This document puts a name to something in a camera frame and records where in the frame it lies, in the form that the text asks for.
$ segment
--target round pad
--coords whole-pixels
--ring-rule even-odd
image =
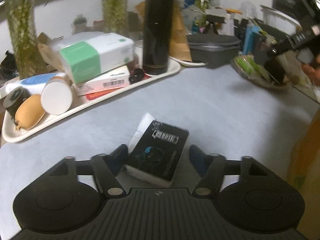
[[[44,180],[30,184],[16,196],[13,212],[21,228],[58,233],[79,228],[93,219],[100,204],[99,193],[87,184]]]
[[[218,195],[221,215],[235,226],[259,233],[297,227],[303,212],[301,195],[287,183],[236,182]]]

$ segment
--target cardboard box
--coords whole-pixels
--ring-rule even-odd
[[[95,92],[126,87],[130,85],[129,76],[130,72],[127,66],[122,66],[92,80],[73,86],[78,96],[84,96]]]
[[[134,42],[116,33],[81,41],[60,50],[65,72],[74,84],[133,61]]]

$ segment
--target gray container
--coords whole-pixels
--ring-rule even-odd
[[[208,63],[209,67],[229,64],[240,49],[240,40],[234,36],[198,33],[187,38],[192,60]]]

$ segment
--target brown paper bag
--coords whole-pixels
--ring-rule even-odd
[[[135,8],[138,11],[138,14],[143,19],[145,12],[145,2],[139,3]],[[177,2],[173,6],[169,55],[179,60],[192,61],[182,15]]]

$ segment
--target black thermos bottle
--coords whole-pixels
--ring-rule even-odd
[[[143,69],[159,75],[168,69],[174,0],[146,0],[143,33]]]

